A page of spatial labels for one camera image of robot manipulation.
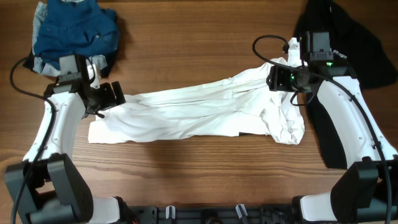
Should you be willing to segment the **white t-shirt black print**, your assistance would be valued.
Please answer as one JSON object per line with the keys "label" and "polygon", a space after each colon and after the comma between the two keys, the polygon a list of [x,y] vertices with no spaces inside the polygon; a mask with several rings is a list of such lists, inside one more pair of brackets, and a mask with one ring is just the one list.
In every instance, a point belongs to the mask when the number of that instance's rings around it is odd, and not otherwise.
{"label": "white t-shirt black print", "polygon": [[269,135],[277,143],[299,144],[305,132],[290,93],[270,91],[272,64],[250,68],[217,82],[126,95],[126,102],[91,122],[88,142],[178,140],[192,136]]}

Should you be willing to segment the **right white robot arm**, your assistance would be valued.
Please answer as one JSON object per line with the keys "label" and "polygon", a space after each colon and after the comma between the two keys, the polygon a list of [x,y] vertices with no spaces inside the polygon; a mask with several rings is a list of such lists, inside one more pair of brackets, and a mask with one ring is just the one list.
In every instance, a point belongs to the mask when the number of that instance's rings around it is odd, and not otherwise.
{"label": "right white robot arm", "polygon": [[274,62],[272,91],[304,93],[320,105],[318,142],[323,159],[344,174],[329,192],[298,196],[298,221],[389,223],[397,219],[397,150],[385,139],[361,93],[357,74],[335,59],[326,32],[292,39],[284,52],[294,63]]}

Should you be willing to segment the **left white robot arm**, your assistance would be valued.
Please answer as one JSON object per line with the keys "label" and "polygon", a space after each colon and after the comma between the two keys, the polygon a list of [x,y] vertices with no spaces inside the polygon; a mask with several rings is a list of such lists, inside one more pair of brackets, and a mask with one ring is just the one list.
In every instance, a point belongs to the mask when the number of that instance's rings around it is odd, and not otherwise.
{"label": "left white robot arm", "polygon": [[98,197],[71,160],[81,119],[102,110],[110,84],[93,86],[97,69],[67,65],[41,100],[45,113],[35,141],[19,164],[8,166],[5,183],[14,202],[11,223],[135,223],[121,197]]}

